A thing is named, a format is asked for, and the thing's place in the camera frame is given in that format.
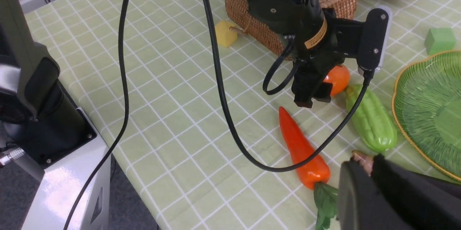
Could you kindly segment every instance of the yellow label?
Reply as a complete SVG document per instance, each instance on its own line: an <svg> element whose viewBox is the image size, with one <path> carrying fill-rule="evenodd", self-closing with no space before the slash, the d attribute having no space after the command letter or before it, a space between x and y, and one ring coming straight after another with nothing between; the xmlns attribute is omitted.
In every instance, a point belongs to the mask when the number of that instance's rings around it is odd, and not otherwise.
<svg viewBox="0 0 461 230"><path fill-rule="evenodd" d="M322 39L323 37L325 36L326 34L326 27L327 27L327 24L326 24L326 19L324 18L323 19L323 24L322 24L322 27L320 28L320 30L318 30L318 33L310 38L309 40L307 40L304 45L308 48L308 49L312 49L314 48L314 46L316 46Z"/></svg>

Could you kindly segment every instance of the green glass plate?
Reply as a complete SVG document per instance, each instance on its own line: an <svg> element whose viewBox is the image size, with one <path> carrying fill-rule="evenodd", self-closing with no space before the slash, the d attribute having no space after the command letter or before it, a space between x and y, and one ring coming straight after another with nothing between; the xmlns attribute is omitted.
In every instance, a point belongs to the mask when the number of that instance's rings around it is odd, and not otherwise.
<svg viewBox="0 0 461 230"><path fill-rule="evenodd" d="M461 51L404 69L395 82L392 113L425 159L461 181Z"/></svg>

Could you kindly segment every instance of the toy vegetable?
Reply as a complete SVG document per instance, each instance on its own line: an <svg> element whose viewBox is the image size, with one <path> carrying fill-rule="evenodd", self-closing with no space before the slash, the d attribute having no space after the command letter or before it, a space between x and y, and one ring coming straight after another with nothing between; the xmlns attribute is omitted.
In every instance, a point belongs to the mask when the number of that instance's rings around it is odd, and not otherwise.
<svg viewBox="0 0 461 230"><path fill-rule="evenodd" d="M309 141L283 107L278 109L278 118L280 130L290 151L293 164L297 164L313 154L314 149ZM336 200L338 194L336 188L327 184L331 176L330 168L324 159L317 155L308 164L298 168L296 173L303 185L314 191L314 202L318 209L316 230L330 228L330 220L337 215Z"/></svg>
<svg viewBox="0 0 461 230"><path fill-rule="evenodd" d="M333 84L330 95L334 97L335 95L341 93L349 84L349 69L347 69L344 65L336 65L333 69L331 69L323 81Z"/></svg>
<svg viewBox="0 0 461 230"><path fill-rule="evenodd" d="M351 110L361 90L362 85L360 84L346 88L348 111ZM397 128L387 114L384 105L371 90L367 90L351 120L362 141L372 151L382 153L394 148L397 144Z"/></svg>

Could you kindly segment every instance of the woven basket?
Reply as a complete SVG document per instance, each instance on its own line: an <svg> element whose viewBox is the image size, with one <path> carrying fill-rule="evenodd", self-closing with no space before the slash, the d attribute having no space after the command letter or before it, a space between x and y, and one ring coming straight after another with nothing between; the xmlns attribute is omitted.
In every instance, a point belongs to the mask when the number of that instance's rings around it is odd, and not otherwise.
<svg viewBox="0 0 461 230"><path fill-rule="evenodd" d="M254 19L248 13L246 0L224 0L225 8L229 18L237 25L244 28L244 31L253 36L276 55L283 51L283 45L278 36L266 25ZM338 18L353 19L357 8L357 0L318 0L323 8L334 8Z"/></svg>

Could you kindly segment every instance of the table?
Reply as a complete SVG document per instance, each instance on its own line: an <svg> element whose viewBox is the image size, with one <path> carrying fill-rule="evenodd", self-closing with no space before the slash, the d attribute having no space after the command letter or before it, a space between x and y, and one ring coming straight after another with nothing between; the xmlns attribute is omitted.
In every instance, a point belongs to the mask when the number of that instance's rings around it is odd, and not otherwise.
<svg viewBox="0 0 461 230"><path fill-rule="evenodd" d="M60 79L109 145L123 117L117 28L122 0L57 0L26 18L33 37L61 66ZM394 12L382 71L371 89L390 110L397 74L427 57L431 27L452 27L461 39L461 0L359 0L364 20L376 5ZM215 21L226 20L224 0L211 0ZM312 229L313 193L294 172L273 174L250 164L224 121L201 0L131 0L125 29L130 123L114 155L162 229ZM344 97L310 110L289 89L275 96L262 79L275 55L250 37L220 47L225 86L237 130L251 152L270 166L291 164L278 127L285 107L309 140L321 144L346 115ZM275 75L280 82L291 64ZM352 82L356 64L347 61ZM337 187L339 166L354 149L367 151L351 124L322 153ZM446 178L400 135L385 155L401 166ZM333 222L332 229L339 225Z"/></svg>

